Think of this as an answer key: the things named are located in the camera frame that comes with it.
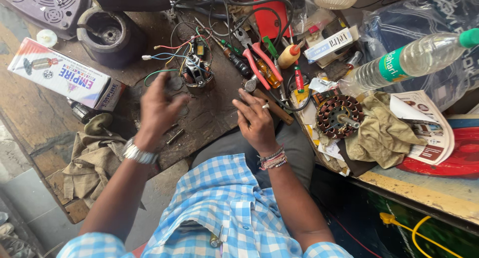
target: person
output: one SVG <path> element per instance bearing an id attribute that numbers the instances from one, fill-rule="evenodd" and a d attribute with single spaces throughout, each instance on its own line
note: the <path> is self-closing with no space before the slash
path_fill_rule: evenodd
<path id="1" fill-rule="evenodd" d="M 188 102 L 187 95 L 167 98 L 167 79 L 160 73 L 141 99 L 141 128 L 133 140 L 141 151 L 152 153 L 159 146 Z M 264 100 L 242 89 L 239 94 L 244 102 L 234 99 L 233 105 L 240 132 L 221 137 L 195 157 L 195 168 L 178 181 L 142 257 L 351 258 L 335 244 L 308 194 L 314 153 L 299 125 L 278 126 L 275 133 Z M 150 165 L 125 158 L 79 236 L 57 257 L 133 257 L 123 243 L 149 170 Z"/>

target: green bottle cap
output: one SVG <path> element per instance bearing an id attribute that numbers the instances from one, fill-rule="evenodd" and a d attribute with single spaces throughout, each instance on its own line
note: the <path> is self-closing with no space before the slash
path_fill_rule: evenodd
<path id="1" fill-rule="evenodd" d="M 459 35 L 459 43 L 464 48 L 472 48 L 479 45 L 479 28 L 473 28 Z"/>

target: man's right hand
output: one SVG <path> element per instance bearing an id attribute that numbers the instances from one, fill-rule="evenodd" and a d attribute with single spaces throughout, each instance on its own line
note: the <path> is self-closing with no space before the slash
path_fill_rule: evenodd
<path id="1" fill-rule="evenodd" d="M 141 97 L 141 128 L 136 134 L 135 145 L 143 151 L 153 152 L 161 142 L 161 136 L 175 123 L 183 105 L 190 99 L 186 94 L 170 98 L 165 93 L 169 72 L 160 72 Z"/>
<path id="2" fill-rule="evenodd" d="M 249 104 L 247 106 L 233 99 L 233 105 L 238 109 L 238 126 L 241 133 L 261 157 L 274 154 L 280 146 L 276 142 L 271 115 L 267 108 L 262 108 L 266 102 L 241 88 L 238 91 L 243 100 Z"/>

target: pliers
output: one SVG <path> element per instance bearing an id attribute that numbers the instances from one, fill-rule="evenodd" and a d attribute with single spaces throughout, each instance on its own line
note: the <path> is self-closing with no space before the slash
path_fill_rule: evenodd
<path id="1" fill-rule="evenodd" d="M 252 44 L 251 38 L 249 38 L 246 31 L 244 29 L 242 29 L 241 27 L 236 32 L 234 32 L 233 34 L 241 42 L 241 44 L 246 48 L 243 51 L 243 56 L 248 59 L 249 65 L 251 66 L 251 69 L 253 70 L 253 73 L 256 75 L 256 77 L 258 77 L 258 79 L 263 84 L 263 86 L 266 88 L 266 90 L 271 90 L 271 86 L 269 85 L 269 83 L 266 81 L 266 79 L 263 77 L 261 72 L 256 67 L 256 61 L 254 60 L 253 54 L 251 53 L 251 50 L 249 49 L 249 47 L 251 47 L 253 49 L 253 51 L 261 59 L 263 59 L 263 61 L 266 62 L 268 67 L 271 69 L 272 73 L 276 76 L 277 80 L 280 83 L 283 82 L 283 77 L 281 76 L 281 73 L 276 69 L 276 66 L 271 61 L 271 59 L 261 50 L 260 42 L 256 42 L 255 44 Z"/>

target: cloth rag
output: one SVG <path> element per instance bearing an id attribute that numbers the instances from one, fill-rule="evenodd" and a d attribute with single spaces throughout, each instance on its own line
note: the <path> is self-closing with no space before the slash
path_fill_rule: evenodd
<path id="1" fill-rule="evenodd" d="M 351 160 L 376 161 L 387 169 L 403 161 L 411 144 L 427 145 L 389 110 L 389 99 L 388 94 L 375 92 L 361 103 L 364 120 L 357 132 L 344 139 Z"/>
<path id="2" fill-rule="evenodd" d="M 71 163 L 62 170 L 66 198 L 83 198 L 89 208 L 123 161 L 126 140 L 113 136 L 78 132 L 73 143 Z"/>

